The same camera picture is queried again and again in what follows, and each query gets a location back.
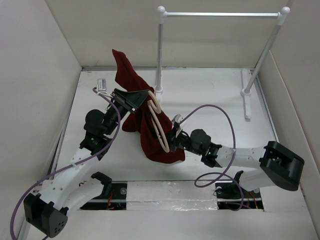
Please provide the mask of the beige wooden hanger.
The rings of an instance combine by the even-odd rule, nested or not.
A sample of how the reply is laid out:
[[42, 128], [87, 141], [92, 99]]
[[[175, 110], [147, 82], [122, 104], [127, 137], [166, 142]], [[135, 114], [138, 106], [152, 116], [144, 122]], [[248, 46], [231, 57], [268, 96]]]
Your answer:
[[151, 100], [147, 101], [147, 107], [151, 113], [151, 122], [154, 128], [154, 131], [156, 133], [160, 146], [162, 147], [164, 152], [169, 153], [170, 152], [169, 144], [168, 144], [165, 132], [162, 128], [162, 125], [158, 119], [158, 115], [162, 113], [161, 106], [156, 96], [151, 90], [148, 91], [148, 95], [151, 97]]

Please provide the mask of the dark red t shirt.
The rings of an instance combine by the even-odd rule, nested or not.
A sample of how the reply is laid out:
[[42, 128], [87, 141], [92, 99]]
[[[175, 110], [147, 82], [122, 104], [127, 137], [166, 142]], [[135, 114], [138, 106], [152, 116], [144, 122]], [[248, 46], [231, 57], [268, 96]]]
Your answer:
[[[153, 87], [149, 86], [148, 83], [136, 73], [123, 52], [113, 49], [112, 54], [117, 65], [115, 82], [128, 92], [140, 90], [155, 91]], [[122, 124], [122, 130], [127, 133], [140, 133], [141, 148], [145, 156], [153, 162], [175, 164], [185, 160], [184, 150], [178, 148], [174, 152], [165, 152], [162, 148], [159, 135], [157, 134], [159, 129], [153, 120], [147, 101], [145, 101], [135, 113], [131, 113], [126, 118]]]

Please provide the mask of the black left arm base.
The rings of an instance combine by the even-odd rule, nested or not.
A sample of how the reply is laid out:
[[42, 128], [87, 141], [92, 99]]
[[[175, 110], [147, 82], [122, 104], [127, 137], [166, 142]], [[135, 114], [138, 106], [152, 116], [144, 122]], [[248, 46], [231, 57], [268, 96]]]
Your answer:
[[113, 181], [101, 172], [94, 173], [91, 178], [100, 181], [103, 190], [99, 196], [80, 207], [81, 210], [122, 211], [127, 209], [128, 183], [126, 181]]

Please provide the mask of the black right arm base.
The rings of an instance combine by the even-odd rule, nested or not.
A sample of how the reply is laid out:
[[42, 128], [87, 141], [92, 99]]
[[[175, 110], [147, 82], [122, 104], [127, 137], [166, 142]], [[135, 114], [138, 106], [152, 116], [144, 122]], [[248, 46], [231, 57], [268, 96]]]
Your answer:
[[218, 210], [264, 210], [259, 191], [247, 191], [237, 186], [242, 173], [243, 171], [238, 172], [235, 177], [224, 174], [214, 183], [213, 195], [216, 197]]

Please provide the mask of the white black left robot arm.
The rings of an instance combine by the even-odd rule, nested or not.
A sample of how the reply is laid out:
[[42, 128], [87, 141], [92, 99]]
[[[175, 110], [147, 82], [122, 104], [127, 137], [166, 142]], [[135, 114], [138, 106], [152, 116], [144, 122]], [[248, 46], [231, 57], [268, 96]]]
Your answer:
[[56, 237], [66, 226], [72, 212], [89, 200], [107, 198], [112, 179], [90, 169], [108, 152], [120, 130], [121, 120], [134, 113], [149, 96], [148, 90], [122, 91], [114, 89], [106, 112], [90, 110], [85, 116], [85, 136], [69, 165], [46, 178], [38, 193], [29, 193], [23, 200], [25, 218], [48, 238]]

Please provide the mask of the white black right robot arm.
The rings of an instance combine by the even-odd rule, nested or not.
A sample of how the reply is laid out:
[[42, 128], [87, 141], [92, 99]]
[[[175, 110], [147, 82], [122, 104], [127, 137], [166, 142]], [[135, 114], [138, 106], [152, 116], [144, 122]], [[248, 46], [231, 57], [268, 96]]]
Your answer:
[[247, 171], [239, 171], [231, 184], [231, 191], [237, 197], [263, 187], [277, 186], [292, 192], [299, 188], [305, 161], [276, 141], [269, 141], [262, 147], [233, 149], [212, 143], [203, 129], [195, 129], [187, 135], [178, 126], [166, 139], [170, 151], [181, 149], [196, 154], [210, 168], [247, 168]]

